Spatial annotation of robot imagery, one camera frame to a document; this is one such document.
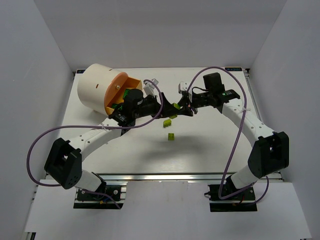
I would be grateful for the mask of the cream cylindrical sorting container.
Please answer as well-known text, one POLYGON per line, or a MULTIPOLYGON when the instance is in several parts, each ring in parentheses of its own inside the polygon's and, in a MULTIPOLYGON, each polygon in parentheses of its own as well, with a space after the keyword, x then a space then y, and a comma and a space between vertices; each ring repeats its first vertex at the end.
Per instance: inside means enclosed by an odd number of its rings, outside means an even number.
POLYGON ((79 100, 86 107, 108 115, 106 106, 127 80, 128 74, 98 63, 90 65, 77 85, 79 100))

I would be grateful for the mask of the long lime lego brick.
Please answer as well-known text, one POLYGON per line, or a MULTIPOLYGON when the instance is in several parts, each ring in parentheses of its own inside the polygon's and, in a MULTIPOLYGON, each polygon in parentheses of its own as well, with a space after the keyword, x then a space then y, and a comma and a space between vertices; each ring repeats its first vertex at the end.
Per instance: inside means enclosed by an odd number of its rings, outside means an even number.
POLYGON ((173 103, 172 106, 175 107, 175 108, 178 109, 178 110, 181 109, 181 107, 180 107, 177 103, 173 103))

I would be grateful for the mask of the green three-stud lego plate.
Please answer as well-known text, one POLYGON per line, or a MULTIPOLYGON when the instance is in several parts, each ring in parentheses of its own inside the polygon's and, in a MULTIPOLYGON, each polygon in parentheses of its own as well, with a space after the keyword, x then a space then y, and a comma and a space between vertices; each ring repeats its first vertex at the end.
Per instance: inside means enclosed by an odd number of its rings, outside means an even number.
POLYGON ((124 100, 125 99, 125 97, 129 94, 129 92, 130 92, 130 88, 126 88, 125 90, 124 90, 124 93, 123 93, 123 96, 122 96, 122 99, 124 100))

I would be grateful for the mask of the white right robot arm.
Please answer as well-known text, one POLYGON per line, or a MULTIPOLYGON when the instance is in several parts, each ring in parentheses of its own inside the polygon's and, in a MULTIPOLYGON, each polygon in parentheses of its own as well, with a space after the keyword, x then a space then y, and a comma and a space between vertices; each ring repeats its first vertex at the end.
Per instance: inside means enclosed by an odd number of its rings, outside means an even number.
POLYGON ((205 89, 194 93, 191 85, 180 82, 178 92, 182 95, 178 105, 191 115, 198 108, 212 106, 231 120, 238 133, 249 141, 252 150, 247 164, 236 173, 222 176, 218 198, 226 200, 241 194, 258 180, 289 166, 289 136, 275 132, 258 119, 248 108, 247 100, 233 89, 226 90, 218 72, 203 76, 205 89))

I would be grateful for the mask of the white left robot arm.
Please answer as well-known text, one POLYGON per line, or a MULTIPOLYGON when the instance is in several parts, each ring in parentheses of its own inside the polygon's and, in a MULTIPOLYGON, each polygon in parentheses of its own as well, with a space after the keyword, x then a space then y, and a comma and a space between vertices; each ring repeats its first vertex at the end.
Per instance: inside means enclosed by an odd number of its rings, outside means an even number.
POLYGON ((166 118, 178 113, 174 104, 160 94, 162 103, 151 95, 143 96, 141 90, 131 89, 96 129, 69 140, 58 138, 49 152, 44 170, 64 189, 72 187, 90 192, 104 193, 106 184, 96 174, 82 168, 82 162, 95 150, 109 141, 124 135, 135 126, 136 119, 152 116, 166 118))

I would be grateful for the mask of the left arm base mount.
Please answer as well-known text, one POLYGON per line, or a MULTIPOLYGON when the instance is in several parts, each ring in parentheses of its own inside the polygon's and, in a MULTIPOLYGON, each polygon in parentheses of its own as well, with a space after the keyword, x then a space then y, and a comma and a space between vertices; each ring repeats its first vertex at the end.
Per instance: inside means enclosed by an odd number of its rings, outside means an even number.
POLYGON ((85 210, 120 210, 125 202, 127 184, 124 182, 110 182, 98 193, 88 192, 78 188, 76 190, 73 208, 85 210))

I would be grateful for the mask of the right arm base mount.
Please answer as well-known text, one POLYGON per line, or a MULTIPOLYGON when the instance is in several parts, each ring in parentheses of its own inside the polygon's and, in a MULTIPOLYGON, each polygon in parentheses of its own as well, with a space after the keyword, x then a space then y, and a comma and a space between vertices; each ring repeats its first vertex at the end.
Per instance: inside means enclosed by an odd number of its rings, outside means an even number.
POLYGON ((211 212, 217 213, 240 213, 257 212, 256 196, 253 187, 231 196, 227 199, 220 199, 218 196, 219 184, 208 185, 208 192, 204 196, 209 199, 211 212))

